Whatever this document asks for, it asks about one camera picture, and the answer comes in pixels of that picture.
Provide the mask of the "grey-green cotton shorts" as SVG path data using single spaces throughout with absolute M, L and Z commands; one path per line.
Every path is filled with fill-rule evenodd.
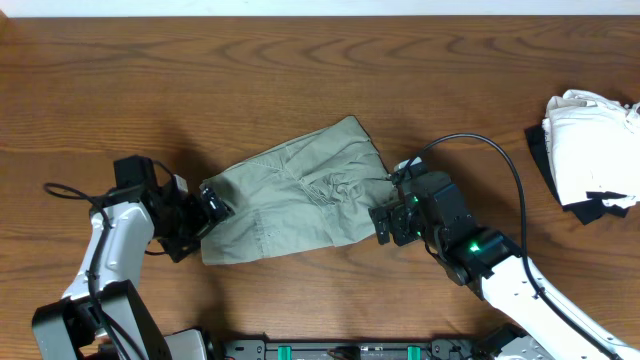
M 353 116 L 237 163 L 202 185 L 231 208 L 201 242 L 206 265 L 247 263 L 357 243 L 369 211 L 397 193 Z

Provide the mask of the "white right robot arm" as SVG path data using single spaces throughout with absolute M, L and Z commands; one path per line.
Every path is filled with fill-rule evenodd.
M 450 176 L 404 161 L 398 199 L 369 211 L 380 244 L 421 241 L 458 286 L 507 315 L 555 359 L 636 359 L 627 345 L 553 286 L 503 232 L 479 225 Z

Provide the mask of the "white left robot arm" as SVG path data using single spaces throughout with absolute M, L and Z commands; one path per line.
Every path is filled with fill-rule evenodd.
M 144 305 L 137 287 L 148 246 L 179 262 L 197 250 L 213 228 L 232 216 L 213 189 L 188 193 L 173 176 L 159 187 L 153 180 L 119 186 L 100 196 L 47 183 L 55 197 L 90 203 L 92 234 L 84 259 L 60 300 L 38 308 L 32 331 L 45 359 L 81 359 L 82 347 L 104 337 L 96 359 L 208 359 L 211 346 L 202 331 L 165 336 Z

